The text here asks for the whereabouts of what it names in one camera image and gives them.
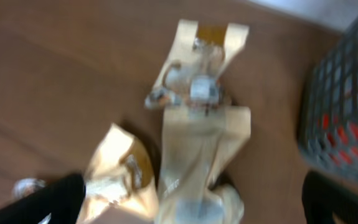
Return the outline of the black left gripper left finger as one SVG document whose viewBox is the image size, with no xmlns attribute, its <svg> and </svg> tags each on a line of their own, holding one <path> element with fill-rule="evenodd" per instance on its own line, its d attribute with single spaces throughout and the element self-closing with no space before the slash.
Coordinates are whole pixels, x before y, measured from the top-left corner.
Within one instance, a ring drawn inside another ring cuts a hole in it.
<svg viewBox="0 0 358 224">
<path fill-rule="evenodd" d="M 82 175 L 70 174 L 1 208 L 0 224 L 35 224 L 48 215 L 53 224 L 76 224 L 85 193 Z"/>
</svg>

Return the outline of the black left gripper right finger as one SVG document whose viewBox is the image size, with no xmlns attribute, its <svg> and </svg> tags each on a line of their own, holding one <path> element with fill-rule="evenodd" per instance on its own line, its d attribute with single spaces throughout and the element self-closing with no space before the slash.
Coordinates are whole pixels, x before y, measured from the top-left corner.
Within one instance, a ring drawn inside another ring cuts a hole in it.
<svg viewBox="0 0 358 224">
<path fill-rule="evenodd" d="M 344 223 L 358 223 L 358 195 L 318 172 L 306 174 L 302 204 L 307 224 L 334 224 L 334 215 Z"/>
</svg>

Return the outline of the orange yellow cracker package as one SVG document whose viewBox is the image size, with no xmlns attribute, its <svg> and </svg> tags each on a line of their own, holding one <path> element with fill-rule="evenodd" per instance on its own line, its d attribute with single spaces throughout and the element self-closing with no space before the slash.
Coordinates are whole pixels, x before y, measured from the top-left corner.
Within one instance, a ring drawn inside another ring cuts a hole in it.
<svg viewBox="0 0 358 224">
<path fill-rule="evenodd" d="M 358 166 L 358 84 L 334 88 L 330 107 L 318 118 L 318 147 L 336 167 Z"/>
</svg>

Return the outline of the beige snack pouch bottom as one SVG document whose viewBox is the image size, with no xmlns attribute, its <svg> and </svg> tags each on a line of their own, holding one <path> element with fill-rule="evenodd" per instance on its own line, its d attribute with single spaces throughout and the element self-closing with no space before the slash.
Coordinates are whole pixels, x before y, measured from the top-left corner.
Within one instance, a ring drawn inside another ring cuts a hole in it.
<svg viewBox="0 0 358 224">
<path fill-rule="evenodd" d="M 77 223 L 91 223 L 111 207 L 151 222 L 158 213 L 156 178 L 149 152 L 113 123 L 83 175 L 86 194 Z"/>
</svg>

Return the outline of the beige snack pouch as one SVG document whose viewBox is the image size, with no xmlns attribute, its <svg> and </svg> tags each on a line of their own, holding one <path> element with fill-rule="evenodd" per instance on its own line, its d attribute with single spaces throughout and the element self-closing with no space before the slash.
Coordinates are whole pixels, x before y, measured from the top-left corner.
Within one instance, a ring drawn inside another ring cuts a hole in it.
<svg viewBox="0 0 358 224">
<path fill-rule="evenodd" d="M 235 188 L 211 187 L 250 136 L 247 107 L 164 110 L 155 223 L 240 223 L 244 204 Z"/>
<path fill-rule="evenodd" d="M 145 107 L 216 108 L 231 104 L 220 77 L 245 48 L 249 31 L 249 26 L 242 24 L 208 26 L 181 19 Z"/>
<path fill-rule="evenodd" d="M 158 213 L 156 178 L 149 152 L 113 123 L 83 175 L 86 194 L 77 223 L 91 223 L 111 207 L 151 222 Z"/>
</svg>

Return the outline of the beige snack pouch top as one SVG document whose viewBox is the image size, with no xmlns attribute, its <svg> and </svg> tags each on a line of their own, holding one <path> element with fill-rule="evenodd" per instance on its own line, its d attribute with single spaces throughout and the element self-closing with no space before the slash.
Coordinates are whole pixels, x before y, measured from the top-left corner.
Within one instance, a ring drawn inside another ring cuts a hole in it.
<svg viewBox="0 0 358 224">
<path fill-rule="evenodd" d="M 208 26 L 181 19 L 145 107 L 216 108 L 231 104 L 220 77 L 245 48 L 249 31 L 249 26 L 242 24 Z"/>
</svg>

